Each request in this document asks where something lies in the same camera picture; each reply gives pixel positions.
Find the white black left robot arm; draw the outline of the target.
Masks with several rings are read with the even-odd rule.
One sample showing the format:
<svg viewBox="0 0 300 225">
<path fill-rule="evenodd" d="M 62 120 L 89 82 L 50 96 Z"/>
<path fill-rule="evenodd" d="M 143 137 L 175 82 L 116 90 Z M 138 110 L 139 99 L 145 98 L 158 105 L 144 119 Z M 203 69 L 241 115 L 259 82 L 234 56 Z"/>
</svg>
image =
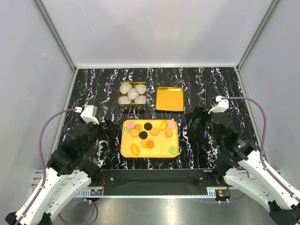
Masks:
<svg viewBox="0 0 300 225">
<path fill-rule="evenodd" d="M 30 198 L 5 221 L 9 225 L 50 225 L 80 190 L 102 184 L 95 146 L 104 143 L 105 150 L 113 148 L 119 128 L 108 119 L 100 124 L 81 121 L 74 125 L 52 153 Z"/>
</svg>

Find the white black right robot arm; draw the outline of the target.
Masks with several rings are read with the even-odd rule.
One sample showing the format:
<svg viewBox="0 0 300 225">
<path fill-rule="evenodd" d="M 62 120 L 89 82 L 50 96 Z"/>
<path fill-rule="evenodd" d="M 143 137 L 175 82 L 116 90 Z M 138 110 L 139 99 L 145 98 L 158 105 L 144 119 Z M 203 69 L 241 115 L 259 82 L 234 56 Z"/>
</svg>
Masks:
<svg viewBox="0 0 300 225">
<path fill-rule="evenodd" d="M 216 165 L 202 180 L 237 188 L 263 206 L 278 225 L 300 223 L 300 192 L 264 159 L 251 140 L 237 133 L 225 112 L 196 107 L 185 114 L 193 131 L 206 131 L 219 149 Z"/>
</svg>

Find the orange swirl cookie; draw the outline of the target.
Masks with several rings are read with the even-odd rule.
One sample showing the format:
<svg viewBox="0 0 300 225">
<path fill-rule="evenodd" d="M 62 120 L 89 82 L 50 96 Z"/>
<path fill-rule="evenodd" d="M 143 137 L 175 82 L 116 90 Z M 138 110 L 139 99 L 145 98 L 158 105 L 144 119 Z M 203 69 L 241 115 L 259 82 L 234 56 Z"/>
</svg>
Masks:
<svg viewBox="0 0 300 225">
<path fill-rule="evenodd" d="M 147 146 L 147 148 L 153 148 L 154 147 L 154 142 L 152 141 L 152 140 L 148 140 L 147 142 L 146 142 L 146 146 Z"/>
</svg>

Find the orange fish cookie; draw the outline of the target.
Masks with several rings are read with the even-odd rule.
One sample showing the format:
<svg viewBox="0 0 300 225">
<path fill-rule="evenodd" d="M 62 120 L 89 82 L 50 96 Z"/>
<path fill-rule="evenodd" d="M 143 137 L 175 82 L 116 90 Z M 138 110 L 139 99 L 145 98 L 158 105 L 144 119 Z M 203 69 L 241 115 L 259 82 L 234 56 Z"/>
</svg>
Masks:
<svg viewBox="0 0 300 225">
<path fill-rule="evenodd" d="M 139 150 L 139 148 L 138 148 L 138 146 L 137 145 L 135 145 L 135 144 L 133 144 L 132 146 L 131 146 L 131 151 L 132 151 L 132 153 L 134 154 L 134 155 L 136 155 L 136 156 L 139 156 L 139 154 L 140 154 L 140 150 Z"/>
</svg>

